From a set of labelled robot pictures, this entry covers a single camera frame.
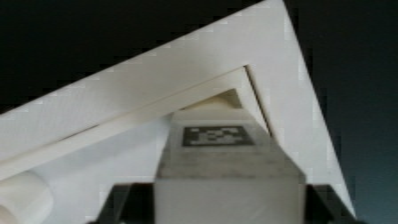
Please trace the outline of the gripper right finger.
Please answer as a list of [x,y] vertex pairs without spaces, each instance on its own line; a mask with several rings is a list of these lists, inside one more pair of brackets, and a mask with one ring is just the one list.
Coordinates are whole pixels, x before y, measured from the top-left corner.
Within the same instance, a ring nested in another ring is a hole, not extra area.
[[304,224],[359,224],[329,185],[306,188]]

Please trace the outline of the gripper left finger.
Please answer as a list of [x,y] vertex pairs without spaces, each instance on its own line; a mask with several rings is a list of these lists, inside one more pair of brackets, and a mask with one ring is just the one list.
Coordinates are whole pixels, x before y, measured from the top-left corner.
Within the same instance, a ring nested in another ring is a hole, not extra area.
[[98,218],[87,224],[154,224],[154,190],[151,183],[112,187]]

